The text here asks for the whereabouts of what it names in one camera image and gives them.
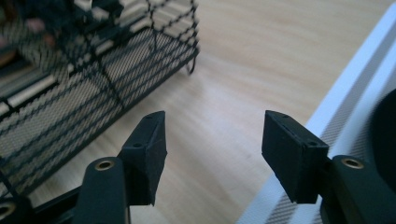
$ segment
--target black round object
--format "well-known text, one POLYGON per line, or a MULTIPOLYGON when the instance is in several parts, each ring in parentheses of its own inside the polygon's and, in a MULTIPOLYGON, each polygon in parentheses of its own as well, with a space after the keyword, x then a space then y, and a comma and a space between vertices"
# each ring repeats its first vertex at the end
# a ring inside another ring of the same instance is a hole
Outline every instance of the black round object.
POLYGON ((396 90, 377 106, 370 126, 371 152, 379 175, 396 192, 396 90))

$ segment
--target black wire basket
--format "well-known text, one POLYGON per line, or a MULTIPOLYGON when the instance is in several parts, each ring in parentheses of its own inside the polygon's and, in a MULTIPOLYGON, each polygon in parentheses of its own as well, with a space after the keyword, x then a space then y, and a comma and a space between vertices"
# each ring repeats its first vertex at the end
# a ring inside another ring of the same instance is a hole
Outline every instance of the black wire basket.
POLYGON ((57 36, 67 77, 56 76, 56 64, 40 71, 54 80, 41 91, 14 104, 2 96, 2 198, 28 194, 180 68, 192 63, 193 71, 193 0, 95 6, 101 10, 75 7, 66 16, 56 4, 35 9, 57 36))

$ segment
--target light wood surface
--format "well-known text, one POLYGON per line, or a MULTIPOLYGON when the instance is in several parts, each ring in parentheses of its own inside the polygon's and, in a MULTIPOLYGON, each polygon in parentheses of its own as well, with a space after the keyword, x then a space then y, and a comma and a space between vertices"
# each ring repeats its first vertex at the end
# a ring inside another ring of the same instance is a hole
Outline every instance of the light wood surface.
POLYGON ((306 123, 390 0, 198 1, 195 72, 181 70, 31 194, 41 204, 116 156, 138 121, 166 112, 168 157, 154 207, 134 223, 235 223, 272 173, 265 110, 306 123))

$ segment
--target dark object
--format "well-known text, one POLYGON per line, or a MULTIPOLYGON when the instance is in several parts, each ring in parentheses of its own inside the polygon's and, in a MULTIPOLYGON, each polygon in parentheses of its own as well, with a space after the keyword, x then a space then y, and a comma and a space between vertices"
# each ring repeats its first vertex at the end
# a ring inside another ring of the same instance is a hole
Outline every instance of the dark object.
POLYGON ((144 117, 125 143, 128 144, 147 145, 144 149, 124 147, 117 158, 92 162, 81 187, 35 209, 22 196, 0 200, 0 223, 129 223, 130 205, 154 204, 166 157, 164 112, 144 117), (129 153, 135 150, 140 153, 129 153), (142 157, 152 154, 157 156, 142 157), (147 161, 142 174, 128 172, 142 168, 140 160, 147 161), (142 186, 131 188, 131 180, 136 181, 134 186, 142 186), (140 198, 140 202, 128 200, 127 195, 140 198))
POLYGON ((121 25, 78 7, 59 18, 43 2, 36 15, 70 71, 26 103, 2 96, 0 198, 31 192, 199 52, 194 1, 131 2, 121 25))
POLYGON ((396 192, 396 90, 377 106, 370 127, 371 147, 367 152, 370 163, 396 192))
POLYGON ((323 157, 327 146, 287 115, 266 111, 264 128, 262 155, 291 201, 315 203, 320 194, 324 223, 396 222, 396 194, 373 165, 323 157))

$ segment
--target wooden table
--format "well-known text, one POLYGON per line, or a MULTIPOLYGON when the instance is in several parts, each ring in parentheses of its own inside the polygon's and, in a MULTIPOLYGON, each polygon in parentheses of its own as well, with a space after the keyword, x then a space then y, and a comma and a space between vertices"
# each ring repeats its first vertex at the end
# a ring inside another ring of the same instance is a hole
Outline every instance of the wooden table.
POLYGON ((166 111, 166 158, 155 207, 134 223, 235 223, 271 170, 264 111, 306 123, 390 0, 201 0, 201 53, 31 194, 35 205, 81 184, 116 156, 138 121, 166 111))

